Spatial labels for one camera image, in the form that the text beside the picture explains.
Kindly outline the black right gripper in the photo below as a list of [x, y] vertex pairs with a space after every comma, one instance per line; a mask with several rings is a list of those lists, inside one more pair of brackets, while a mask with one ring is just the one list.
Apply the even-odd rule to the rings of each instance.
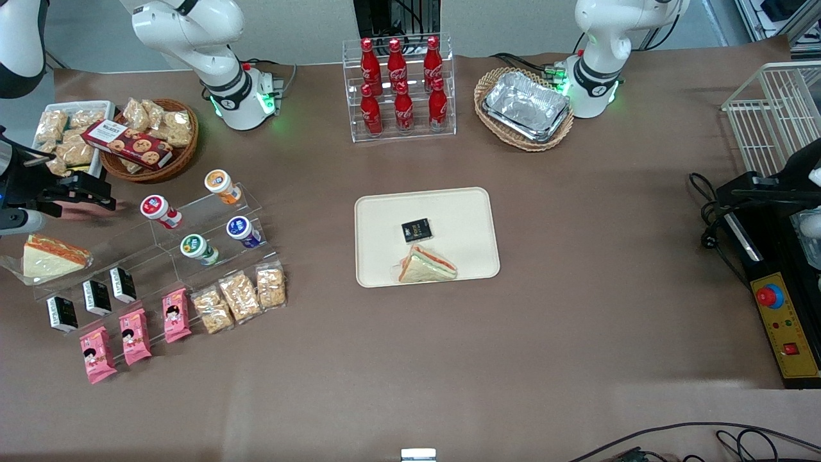
[[117, 200], [109, 197], [111, 185], [86, 172], [69, 170], [68, 176], [59, 176], [50, 169], [26, 169], [26, 181], [26, 207], [63, 201], [117, 210]]

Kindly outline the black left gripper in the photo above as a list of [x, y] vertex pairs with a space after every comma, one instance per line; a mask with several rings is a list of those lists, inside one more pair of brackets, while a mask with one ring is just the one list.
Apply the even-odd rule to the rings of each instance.
[[731, 196], [738, 199], [739, 207], [759, 207], [760, 205], [787, 204], [791, 201], [804, 208], [817, 208], [821, 204], [819, 186], [809, 176], [818, 169], [820, 158], [820, 138], [807, 144], [793, 154], [778, 173], [778, 185], [800, 192], [783, 192], [769, 189], [734, 188]]

